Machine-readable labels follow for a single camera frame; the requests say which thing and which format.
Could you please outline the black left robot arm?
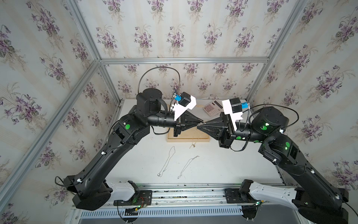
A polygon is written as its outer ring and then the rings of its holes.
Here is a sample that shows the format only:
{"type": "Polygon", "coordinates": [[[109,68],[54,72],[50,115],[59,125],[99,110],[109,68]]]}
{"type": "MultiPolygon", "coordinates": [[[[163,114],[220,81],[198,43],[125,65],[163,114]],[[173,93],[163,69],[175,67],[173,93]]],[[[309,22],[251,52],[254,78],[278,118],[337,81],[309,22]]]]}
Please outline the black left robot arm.
{"type": "Polygon", "coordinates": [[[64,178],[60,186],[74,194],[72,202],[77,209],[95,211],[109,201],[113,189],[105,178],[154,127],[173,129],[173,136],[178,137],[202,122],[190,113],[197,104],[194,96],[177,89],[169,105],[162,97],[156,88],[138,92],[136,105],[112,125],[105,144],[91,162],[78,174],[64,178]]]}

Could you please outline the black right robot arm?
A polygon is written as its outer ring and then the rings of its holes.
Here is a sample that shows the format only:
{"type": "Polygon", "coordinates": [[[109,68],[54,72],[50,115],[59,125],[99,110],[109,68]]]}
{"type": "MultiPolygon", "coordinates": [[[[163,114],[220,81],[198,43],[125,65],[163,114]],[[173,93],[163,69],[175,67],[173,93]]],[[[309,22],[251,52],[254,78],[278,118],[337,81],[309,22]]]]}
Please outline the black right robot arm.
{"type": "Polygon", "coordinates": [[[197,126],[223,148],[230,148],[233,141],[260,143],[258,152],[299,184],[298,188],[280,189],[245,180],[248,196],[290,207],[316,224],[347,224],[349,213],[342,204],[349,201],[348,191],[330,184],[308,162],[299,146],[284,134],[288,127],[289,119],[273,105],[252,113],[243,129],[240,122],[232,123],[223,113],[197,126]]]}

